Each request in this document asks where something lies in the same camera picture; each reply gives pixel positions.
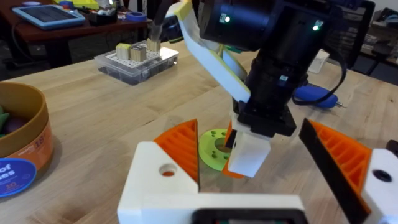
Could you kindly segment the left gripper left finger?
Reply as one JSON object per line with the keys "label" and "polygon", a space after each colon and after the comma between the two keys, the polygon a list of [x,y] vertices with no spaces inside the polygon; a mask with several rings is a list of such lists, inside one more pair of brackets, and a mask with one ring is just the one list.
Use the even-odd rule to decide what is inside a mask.
{"label": "left gripper left finger", "polygon": [[140,142],[117,214],[120,223],[191,223],[199,192],[197,121]]}

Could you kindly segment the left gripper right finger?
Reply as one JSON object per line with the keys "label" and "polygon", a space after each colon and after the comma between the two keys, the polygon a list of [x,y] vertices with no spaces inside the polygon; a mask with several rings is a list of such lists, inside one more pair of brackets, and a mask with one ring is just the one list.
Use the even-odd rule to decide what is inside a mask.
{"label": "left gripper right finger", "polygon": [[350,223],[397,224],[397,141],[370,149],[309,119],[299,138]]}

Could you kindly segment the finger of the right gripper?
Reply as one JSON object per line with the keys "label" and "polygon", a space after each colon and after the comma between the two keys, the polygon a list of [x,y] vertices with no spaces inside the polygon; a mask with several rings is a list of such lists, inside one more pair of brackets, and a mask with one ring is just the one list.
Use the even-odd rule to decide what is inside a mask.
{"label": "finger of the right gripper", "polygon": [[[232,129],[232,122],[229,122],[227,131],[226,131],[226,137],[224,140],[224,146],[227,147],[228,149],[232,149],[234,139],[235,139],[236,131]],[[229,158],[226,160],[226,164],[223,167],[223,170],[221,171],[223,175],[236,178],[236,179],[241,179],[243,178],[243,175],[237,174],[235,172],[231,172],[228,170],[228,163],[229,163]]]}
{"label": "finger of the right gripper", "polygon": [[254,177],[271,150],[271,137],[253,133],[248,126],[231,123],[236,130],[228,171]]}

